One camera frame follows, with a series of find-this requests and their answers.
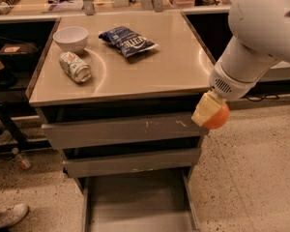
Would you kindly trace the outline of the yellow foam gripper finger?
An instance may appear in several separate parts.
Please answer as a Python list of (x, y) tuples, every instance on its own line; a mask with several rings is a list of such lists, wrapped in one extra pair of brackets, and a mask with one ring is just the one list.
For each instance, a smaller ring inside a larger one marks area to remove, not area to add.
[(224, 98), (215, 91), (209, 91), (202, 96), (191, 116), (191, 120), (196, 125), (203, 127), (203, 124), (215, 115), (225, 104), (226, 101)]

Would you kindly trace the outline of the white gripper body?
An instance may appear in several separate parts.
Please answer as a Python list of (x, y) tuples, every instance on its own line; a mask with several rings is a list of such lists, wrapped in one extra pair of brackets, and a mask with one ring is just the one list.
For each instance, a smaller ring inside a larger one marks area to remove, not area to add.
[(217, 62), (209, 75), (209, 83), (212, 90), (228, 101), (235, 101), (243, 97), (256, 82), (243, 82), (230, 77)]

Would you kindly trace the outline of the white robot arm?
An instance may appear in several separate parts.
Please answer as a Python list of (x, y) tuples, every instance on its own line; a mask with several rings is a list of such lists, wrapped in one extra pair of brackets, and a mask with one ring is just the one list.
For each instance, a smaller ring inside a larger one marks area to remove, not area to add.
[(265, 72), (290, 63), (290, 0), (234, 0), (228, 24), (232, 38), (209, 75), (191, 120), (209, 130), (229, 116), (228, 103), (243, 97)]

